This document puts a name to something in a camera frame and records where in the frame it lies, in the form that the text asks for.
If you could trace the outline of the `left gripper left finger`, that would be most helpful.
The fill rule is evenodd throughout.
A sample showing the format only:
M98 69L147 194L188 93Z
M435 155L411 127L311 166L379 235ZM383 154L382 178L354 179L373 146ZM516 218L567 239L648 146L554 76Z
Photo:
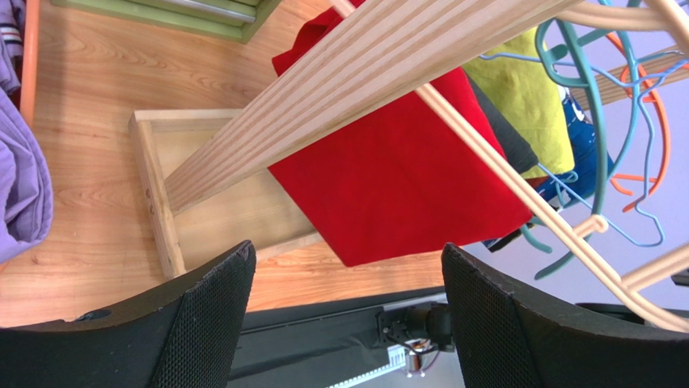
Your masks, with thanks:
M224 387L256 271L244 241L199 268L85 313L1 331L4 387Z

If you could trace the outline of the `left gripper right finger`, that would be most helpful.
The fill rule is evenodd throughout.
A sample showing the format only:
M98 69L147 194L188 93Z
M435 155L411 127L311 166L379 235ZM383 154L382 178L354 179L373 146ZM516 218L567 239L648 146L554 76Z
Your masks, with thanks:
M465 386L687 386L687 334L625 306L565 302L451 243L441 261Z

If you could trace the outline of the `purple trousers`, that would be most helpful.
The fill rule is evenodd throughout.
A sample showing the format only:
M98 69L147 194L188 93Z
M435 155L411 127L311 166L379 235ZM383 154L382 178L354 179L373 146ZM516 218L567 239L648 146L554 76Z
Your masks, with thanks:
M53 185L36 136L19 111L26 1L1 3L1 262L42 243Z

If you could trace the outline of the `beige wooden hanger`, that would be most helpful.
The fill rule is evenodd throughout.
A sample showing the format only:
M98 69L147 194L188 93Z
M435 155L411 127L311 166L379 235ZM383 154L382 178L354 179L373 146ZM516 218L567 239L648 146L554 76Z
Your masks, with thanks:
M468 33L476 34L476 44L450 56L449 66L454 68L549 18L611 30L665 31L682 50L688 49L688 16L675 1L649 1L646 7L636 9L597 6L583 1L511 1L504 6L480 6L478 11L461 13L459 32L422 31L416 39L422 44L439 45L450 44L454 38ZM687 267L687 245L621 276L584 240L590 232L606 231L610 225L608 221L591 216L576 227L568 224L506 161L498 158L497 152L429 84L437 71L416 66L411 72L412 85L420 98L626 307L662 329L688 330L687 319L654 305L639 293Z

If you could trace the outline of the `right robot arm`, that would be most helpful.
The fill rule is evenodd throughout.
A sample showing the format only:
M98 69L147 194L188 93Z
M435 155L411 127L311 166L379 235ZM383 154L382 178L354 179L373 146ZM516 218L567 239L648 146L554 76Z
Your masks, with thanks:
M447 303L429 302L376 315L378 338L385 345L399 345L413 355L454 352L456 345ZM428 340L426 350L416 350L408 341Z

